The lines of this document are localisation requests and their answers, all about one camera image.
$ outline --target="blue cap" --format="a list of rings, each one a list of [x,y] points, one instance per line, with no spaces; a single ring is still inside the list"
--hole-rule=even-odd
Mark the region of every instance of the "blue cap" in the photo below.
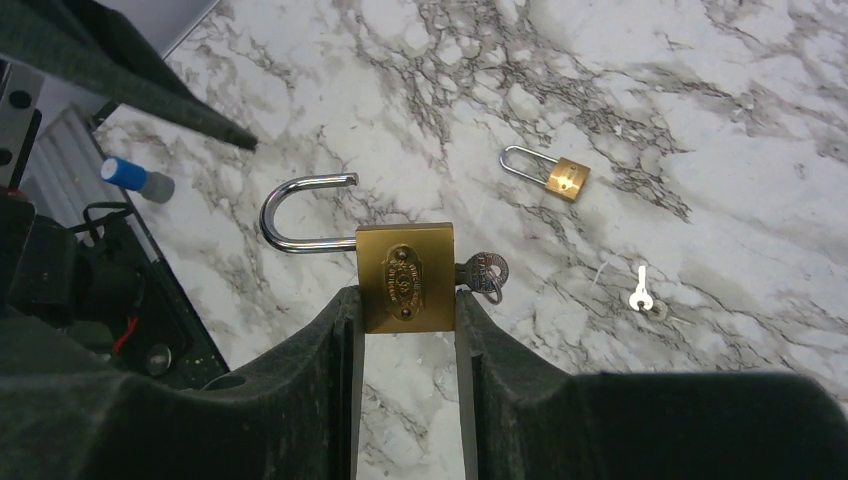
[[[137,192],[147,183],[147,171],[123,158],[109,157],[100,167],[100,178],[112,185]]]

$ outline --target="small padlock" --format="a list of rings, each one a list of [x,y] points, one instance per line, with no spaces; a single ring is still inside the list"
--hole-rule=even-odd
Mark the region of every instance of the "small padlock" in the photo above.
[[[506,156],[513,150],[553,163],[555,167],[548,176],[547,182],[539,180],[532,175],[528,175],[521,170],[509,166],[509,164],[506,163]],[[580,189],[583,188],[583,184],[586,182],[586,178],[589,176],[589,172],[591,171],[589,167],[571,161],[565,157],[555,160],[547,155],[534,152],[533,150],[524,148],[520,145],[510,145],[504,148],[500,156],[498,156],[498,161],[504,170],[509,173],[542,185],[545,187],[545,190],[554,193],[569,202],[577,200],[577,195],[580,193]]]
[[[262,204],[259,225],[274,248],[288,253],[356,250],[366,333],[446,332],[454,329],[453,224],[365,226],[353,238],[293,240],[274,226],[283,200],[301,190],[356,185],[355,173],[286,182]]]

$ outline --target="marble surface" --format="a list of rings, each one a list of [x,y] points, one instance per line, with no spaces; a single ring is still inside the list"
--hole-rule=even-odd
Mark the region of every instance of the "marble surface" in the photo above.
[[[452,221],[510,263],[492,317],[568,372],[791,369],[844,405],[846,31],[836,1],[223,0],[169,63],[258,151],[123,108],[98,135],[175,179],[138,207],[232,367],[356,282],[267,246],[265,195],[358,172],[281,230]],[[507,175],[513,143],[591,167],[577,203]],[[640,264],[669,318],[627,307]],[[452,341],[368,337],[360,478],[462,478]]]

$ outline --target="large padlock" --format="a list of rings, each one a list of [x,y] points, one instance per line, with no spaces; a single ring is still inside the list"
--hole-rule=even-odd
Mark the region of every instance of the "large padlock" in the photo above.
[[[355,173],[345,173],[280,185],[262,205],[262,235],[288,253],[355,250],[366,333],[453,331],[457,268],[453,224],[362,226],[355,237],[298,240],[283,236],[274,226],[274,214],[289,195],[357,183]]]

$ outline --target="small key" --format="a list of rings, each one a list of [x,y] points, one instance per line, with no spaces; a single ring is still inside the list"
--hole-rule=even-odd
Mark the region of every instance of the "small key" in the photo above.
[[[654,299],[648,295],[647,283],[647,268],[644,265],[639,265],[639,284],[636,285],[636,291],[630,295],[630,308],[637,312],[650,310],[654,307]]]
[[[500,272],[496,272],[493,267],[497,267]],[[497,253],[475,253],[467,262],[455,265],[454,283],[466,285],[471,291],[484,294],[486,299],[495,305],[503,299],[501,287],[506,284],[508,278],[509,265]],[[491,293],[496,293],[497,297],[493,299],[489,295]]]

